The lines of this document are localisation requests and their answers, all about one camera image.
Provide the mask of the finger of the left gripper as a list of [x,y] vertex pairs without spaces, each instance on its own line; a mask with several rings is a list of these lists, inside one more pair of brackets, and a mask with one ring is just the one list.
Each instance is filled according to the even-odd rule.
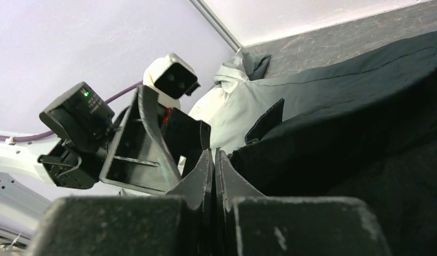
[[158,92],[141,85],[116,132],[100,181],[151,195],[164,195],[181,180],[158,123]]
[[182,177],[186,177],[197,165],[205,149],[210,147],[211,126],[202,120],[195,120],[177,108],[160,107],[158,121],[161,134],[175,166],[183,162]]

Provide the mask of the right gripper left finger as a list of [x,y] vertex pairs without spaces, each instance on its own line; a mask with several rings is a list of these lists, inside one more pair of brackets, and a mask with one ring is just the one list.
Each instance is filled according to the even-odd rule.
[[81,196],[54,201],[28,255],[211,255],[210,150],[162,196]]

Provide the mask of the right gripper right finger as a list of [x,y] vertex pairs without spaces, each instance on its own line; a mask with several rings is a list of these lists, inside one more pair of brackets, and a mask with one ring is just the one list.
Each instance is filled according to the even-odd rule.
[[217,255],[390,255],[366,203],[353,197],[267,197],[215,153]]

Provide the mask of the grey black gradient jacket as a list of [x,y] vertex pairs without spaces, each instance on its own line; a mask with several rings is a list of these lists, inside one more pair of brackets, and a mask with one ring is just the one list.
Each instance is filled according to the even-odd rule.
[[390,255],[437,255],[437,31],[284,78],[239,54],[191,117],[267,197],[353,197]]

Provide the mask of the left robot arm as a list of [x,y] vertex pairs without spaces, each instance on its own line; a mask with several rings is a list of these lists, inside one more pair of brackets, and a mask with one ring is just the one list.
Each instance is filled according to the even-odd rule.
[[52,102],[44,121],[60,137],[36,161],[58,187],[90,189],[103,182],[135,194],[165,195],[190,174],[210,145],[211,126],[158,101],[141,85],[118,116],[79,84]]

